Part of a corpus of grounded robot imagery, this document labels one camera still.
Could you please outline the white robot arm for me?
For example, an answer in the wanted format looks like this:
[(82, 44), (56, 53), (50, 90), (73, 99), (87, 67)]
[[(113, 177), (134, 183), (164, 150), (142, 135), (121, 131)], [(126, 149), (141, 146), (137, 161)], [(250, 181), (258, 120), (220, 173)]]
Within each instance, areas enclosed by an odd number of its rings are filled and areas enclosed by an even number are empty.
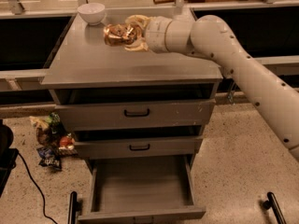
[(299, 161), (299, 92), (252, 58), (221, 18), (206, 15), (196, 21), (133, 15), (125, 20), (156, 53), (200, 56), (224, 68), (281, 143)]

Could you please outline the black robot base left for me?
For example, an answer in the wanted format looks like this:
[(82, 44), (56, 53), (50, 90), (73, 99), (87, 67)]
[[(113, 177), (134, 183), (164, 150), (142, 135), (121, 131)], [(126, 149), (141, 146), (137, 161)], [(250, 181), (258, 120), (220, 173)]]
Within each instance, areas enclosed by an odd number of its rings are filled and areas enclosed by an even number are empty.
[(14, 140), (12, 130), (0, 120), (0, 197), (7, 184), (11, 171), (16, 166), (18, 149), (11, 148)]

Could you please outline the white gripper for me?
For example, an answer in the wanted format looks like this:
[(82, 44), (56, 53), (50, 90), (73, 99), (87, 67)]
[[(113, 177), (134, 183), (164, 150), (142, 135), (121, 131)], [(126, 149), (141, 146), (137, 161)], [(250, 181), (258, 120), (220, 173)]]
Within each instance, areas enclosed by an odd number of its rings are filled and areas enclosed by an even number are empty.
[(144, 15), (132, 15), (126, 18), (127, 24), (139, 26), (145, 29), (144, 38), (137, 39), (134, 43), (126, 45), (128, 51), (148, 51), (155, 53), (166, 53), (165, 36), (171, 19), (159, 16), (155, 18)]

